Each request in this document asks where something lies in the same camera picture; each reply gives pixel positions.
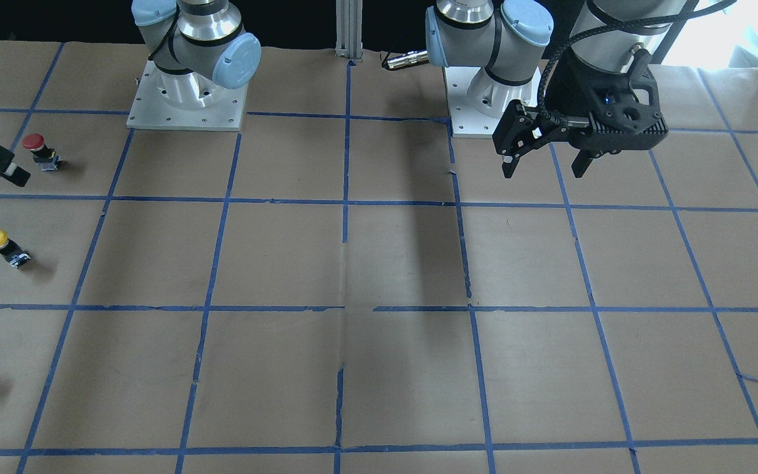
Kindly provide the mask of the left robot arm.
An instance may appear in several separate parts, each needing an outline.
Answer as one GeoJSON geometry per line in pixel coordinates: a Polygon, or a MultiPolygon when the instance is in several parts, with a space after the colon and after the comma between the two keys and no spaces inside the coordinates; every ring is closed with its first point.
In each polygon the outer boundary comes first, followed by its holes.
{"type": "Polygon", "coordinates": [[[425,12],[432,64],[476,67],[490,87],[475,93],[497,118],[493,146],[510,178],[527,153],[567,143],[580,178],[605,154],[647,151],[667,138],[649,64],[683,1],[584,1],[570,35],[553,43],[556,21],[538,1],[436,1],[425,12]]]}

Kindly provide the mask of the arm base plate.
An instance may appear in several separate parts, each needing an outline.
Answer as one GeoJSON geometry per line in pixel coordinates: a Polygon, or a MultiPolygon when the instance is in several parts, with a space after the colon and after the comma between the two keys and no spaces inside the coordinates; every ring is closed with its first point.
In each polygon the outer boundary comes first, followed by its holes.
{"type": "Polygon", "coordinates": [[[497,83],[484,67],[445,67],[443,72],[452,135],[456,138],[490,138],[511,100],[519,99],[525,106],[538,104],[541,69],[520,86],[497,83]]]}
{"type": "Polygon", "coordinates": [[[163,72],[148,60],[126,126],[138,130],[240,132],[249,83],[226,89],[196,72],[163,72]]]}

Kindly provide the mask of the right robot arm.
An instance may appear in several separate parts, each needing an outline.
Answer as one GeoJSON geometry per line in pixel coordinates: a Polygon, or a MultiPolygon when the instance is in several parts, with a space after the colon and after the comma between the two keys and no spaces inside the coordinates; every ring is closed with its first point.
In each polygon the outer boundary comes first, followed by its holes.
{"type": "Polygon", "coordinates": [[[228,1],[134,1],[149,50],[126,125],[133,129],[238,131],[261,43],[228,1]]]}

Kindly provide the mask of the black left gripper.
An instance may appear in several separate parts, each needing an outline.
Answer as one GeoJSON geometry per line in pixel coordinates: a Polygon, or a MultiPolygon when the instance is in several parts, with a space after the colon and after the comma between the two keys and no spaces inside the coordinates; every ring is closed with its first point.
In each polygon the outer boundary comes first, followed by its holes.
{"type": "MultiPolygon", "coordinates": [[[[568,141],[581,149],[571,164],[580,179],[593,161],[616,150],[649,150],[669,134],[659,104],[659,90],[649,71],[651,54],[636,52],[628,71],[605,72],[584,62],[571,48],[560,57],[545,89],[544,104],[552,117],[587,118],[589,127],[572,129],[568,141]]],[[[511,100],[492,135],[503,157],[503,177],[511,178],[520,158],[548,144],[543,105],[511,100]]]]}

